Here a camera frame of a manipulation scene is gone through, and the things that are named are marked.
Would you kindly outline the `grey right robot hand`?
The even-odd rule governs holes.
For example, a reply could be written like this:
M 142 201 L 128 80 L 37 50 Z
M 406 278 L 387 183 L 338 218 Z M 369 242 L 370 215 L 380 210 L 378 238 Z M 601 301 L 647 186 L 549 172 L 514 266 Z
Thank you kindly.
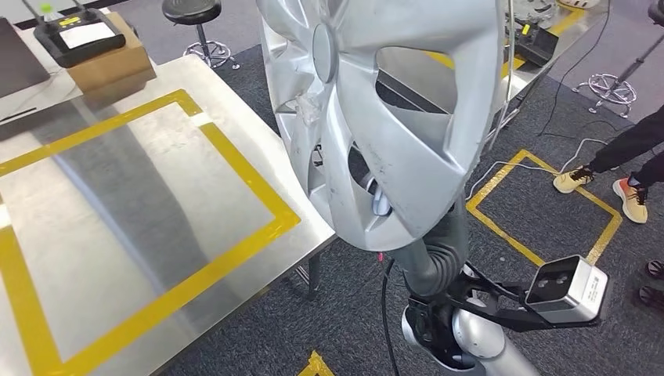
M 465 200 L 459 196 L 421 239 L 388 254 L 409 271 L 435 268 L 458 273 L 468 257 L 469 235 Z

